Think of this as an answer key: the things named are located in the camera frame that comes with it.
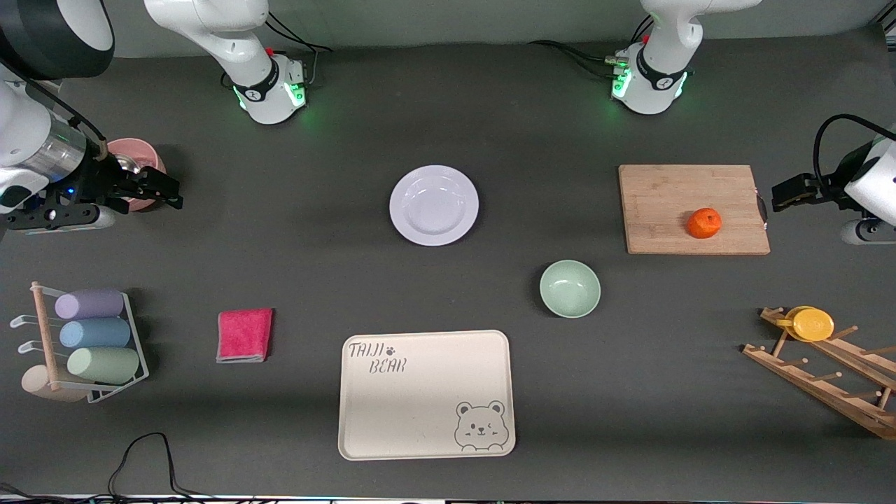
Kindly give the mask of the wooden cutting board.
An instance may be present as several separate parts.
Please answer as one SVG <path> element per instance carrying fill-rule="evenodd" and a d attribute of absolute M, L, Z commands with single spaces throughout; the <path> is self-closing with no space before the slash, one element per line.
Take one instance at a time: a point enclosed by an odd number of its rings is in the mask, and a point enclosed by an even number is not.
<path fill-rule="evenodd" d="M 619 166 L 625 243 L 633 255 L 765 256 L 770 253 L 760 199 L 748 165 L 624 164 Z M 710 208 L 719 233 L 686 230 L 690 215 Z"/>

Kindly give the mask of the metal scoop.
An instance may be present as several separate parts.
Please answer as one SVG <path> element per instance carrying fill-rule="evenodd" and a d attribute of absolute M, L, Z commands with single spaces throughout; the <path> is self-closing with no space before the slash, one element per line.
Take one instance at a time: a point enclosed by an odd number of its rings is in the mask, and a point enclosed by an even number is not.
<path fill-rule="evenodd" d="M 132 157 L 122 153 L 116 153 L 114 157 L 122 170 L 134 173 L 135 176 L 145 176 L 147 170 L 157 170 L 157 172 L 161 173 L 166 172 L 164 167 L 159 168 L 152 159 L 147 160 L 142 157 Z"/>

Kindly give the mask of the pink bowl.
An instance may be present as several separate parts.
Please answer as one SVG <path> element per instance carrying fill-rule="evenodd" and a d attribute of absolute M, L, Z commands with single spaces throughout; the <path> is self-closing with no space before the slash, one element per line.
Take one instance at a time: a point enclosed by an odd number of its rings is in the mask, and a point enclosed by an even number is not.
<path fill-rule="evenodd" d="M 134 158 L 143 158 L 143 159 L 152 159 L 159 168 L 164 167 L 164 163 L 160 159 L 159 153 L 155 150 L 153 146 L 151 146 L 147 141 L 137 139 L 137 138 L 124 138 L 124 139 L 116 139 L 112 140 L 108 143 L 108 152 L 110 156 L 114 157 L 116 153 L 122 153 L 128 156 L 132 156 Z M 126 203 L 128 203 L 128 208 L 130 213 L 138 213 L 139 211 L 144 210 L 130 210 L 130 197 L 134 195 L 140 194 L 122 194 L 119 192 L 119 197 L 124 199 Z"/>

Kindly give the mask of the beige cup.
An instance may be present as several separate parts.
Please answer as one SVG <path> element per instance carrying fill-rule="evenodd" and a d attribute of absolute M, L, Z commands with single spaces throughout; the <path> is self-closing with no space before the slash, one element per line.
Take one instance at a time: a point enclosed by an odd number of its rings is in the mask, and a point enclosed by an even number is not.
<path fill-rule="evenodd" d="M 48 368 L 44 364 L 35 365 L 25 371 L 20 380 L 22 389 L 38 398 L 45 398 L 64 403 L 73 403 L 86 399 L 90 394 L 88 390 L 60 387 L 53 390 L 49 379 Z"/>

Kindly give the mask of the green cup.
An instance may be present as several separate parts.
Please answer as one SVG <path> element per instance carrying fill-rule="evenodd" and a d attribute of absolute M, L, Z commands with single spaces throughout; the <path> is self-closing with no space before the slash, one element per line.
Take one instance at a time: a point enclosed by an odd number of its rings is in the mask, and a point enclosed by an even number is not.
<path fill-rule="evenodd" d="M 137 351 L 124 347 L 88 347 L 75 350 L 66 363 L 74 376 L 109 385 L 124 385 L 140 367 Z"/>

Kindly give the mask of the beige bear print tray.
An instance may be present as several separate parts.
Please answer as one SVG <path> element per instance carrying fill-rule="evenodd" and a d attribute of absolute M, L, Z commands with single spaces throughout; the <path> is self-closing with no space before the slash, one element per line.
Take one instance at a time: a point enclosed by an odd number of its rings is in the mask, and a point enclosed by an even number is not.
<path fill-rule="evenodd" d="M 338 430 L 343 459 L 499 457 L 515 445 L 511 349 L 503 332 L 346 339 Z"/>

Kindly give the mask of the light green bowl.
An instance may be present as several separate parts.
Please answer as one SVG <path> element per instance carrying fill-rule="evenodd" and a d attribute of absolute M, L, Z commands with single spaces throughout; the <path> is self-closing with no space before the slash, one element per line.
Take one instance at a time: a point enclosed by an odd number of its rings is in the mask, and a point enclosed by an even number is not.
<path fill-rule="evenodd" d="M 560 260 L 548 265 L 540 278 L 542 303 L 554 315 L 566 319 L 588 316 L 601 302 L 598 275 L 584 262 Z"/>

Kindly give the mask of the purple cup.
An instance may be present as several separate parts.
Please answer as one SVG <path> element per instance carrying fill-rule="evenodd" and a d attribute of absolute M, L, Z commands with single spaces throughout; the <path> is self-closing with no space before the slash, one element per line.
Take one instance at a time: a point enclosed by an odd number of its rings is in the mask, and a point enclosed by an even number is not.
<path fill-rule="evenodd" d="M 115 318 L 124 305 L 123 294 L 115 289 L 75 290 L 57 298 L 55 313 L 64 320 Z"/>

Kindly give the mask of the blue cup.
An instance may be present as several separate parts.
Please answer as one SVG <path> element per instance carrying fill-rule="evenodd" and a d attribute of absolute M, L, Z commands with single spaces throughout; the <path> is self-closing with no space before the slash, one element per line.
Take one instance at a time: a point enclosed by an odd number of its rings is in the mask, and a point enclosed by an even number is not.
<path fill-rule="evenodd" d="M 61 328 L 59 340 L 66 348 L 126 347 L 131 339 L 130 323 L 122 318 L 71 320 Z"/>

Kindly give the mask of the yellow mug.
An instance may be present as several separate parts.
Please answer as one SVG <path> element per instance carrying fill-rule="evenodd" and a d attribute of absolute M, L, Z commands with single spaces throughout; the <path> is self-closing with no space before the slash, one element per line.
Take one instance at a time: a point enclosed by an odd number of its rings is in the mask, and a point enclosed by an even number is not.
<path fill-rule="evenodd" d="M 821 309 L 811 306 L 793 307 L 774 325 L 800 342 L 819 342 L 833 336 L 832 317 Z"/>

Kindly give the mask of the white round plate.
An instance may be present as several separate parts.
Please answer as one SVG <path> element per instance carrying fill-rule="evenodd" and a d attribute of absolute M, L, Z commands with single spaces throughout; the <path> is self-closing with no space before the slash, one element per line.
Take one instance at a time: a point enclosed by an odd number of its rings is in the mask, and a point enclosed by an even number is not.
<path fill-rule="evenodd" d="M 420 246 L 445 246 L 476 223 L 479 192 L 460 170 L 438 164 L 407 172 L 391 191 L 389 216 L 403 238 Z"/>

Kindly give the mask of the wooden peg mug rack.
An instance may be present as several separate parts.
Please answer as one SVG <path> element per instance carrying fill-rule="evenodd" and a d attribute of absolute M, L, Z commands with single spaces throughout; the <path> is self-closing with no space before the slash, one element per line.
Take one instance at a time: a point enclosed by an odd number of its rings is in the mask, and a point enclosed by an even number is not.
<path fill-rule="evenodd" d="M 742 354 L 855 422 L 868 433 L 882 440 L 896 441 L 896 344 L 876 349 L 863 348 L 847 339 L 858 331 L 857 326 L 837 329 L 834 320 L 831 338 L 819 342 L 800 342 L 774 325 L 775 320 L 783 318 L 791 309 L 793 307 L 762 307 L 758 311 L 759 318 L 780 331 L 780 337 L 770 349 L 764 345 L 743 345 Z M 804 369 L 809 364 L 808 358 L 787 360 L 781 357 L 785 344 L 790 341 L 811 347 L 843 370 L 813 375 Z M 834 380 L 841 379 L 843 371 L 861 377 L 873 387 L 861 392 L 842 389 Z"/>

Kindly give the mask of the pink folded cloth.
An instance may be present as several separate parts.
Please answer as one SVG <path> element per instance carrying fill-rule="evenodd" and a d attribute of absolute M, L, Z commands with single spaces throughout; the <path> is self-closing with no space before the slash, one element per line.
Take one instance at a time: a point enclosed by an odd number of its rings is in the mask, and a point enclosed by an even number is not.
<path fill-rule="evenodd" d="M 263 363 L 270 350 L 274 309 L 257 307 L 218 314 L 216 363 Z"/>

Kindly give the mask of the orange fruit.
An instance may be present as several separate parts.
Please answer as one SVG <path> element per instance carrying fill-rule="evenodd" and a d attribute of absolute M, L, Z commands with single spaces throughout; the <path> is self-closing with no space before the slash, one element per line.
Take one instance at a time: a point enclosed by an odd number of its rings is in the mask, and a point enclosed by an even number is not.
<path fill-rule="evenodd" d="M 685 221 L 685 229 L 695 239 L 710 239 L 719 233 L 723 220 L 719 211 L 704 207 L 693 211 Z"/>

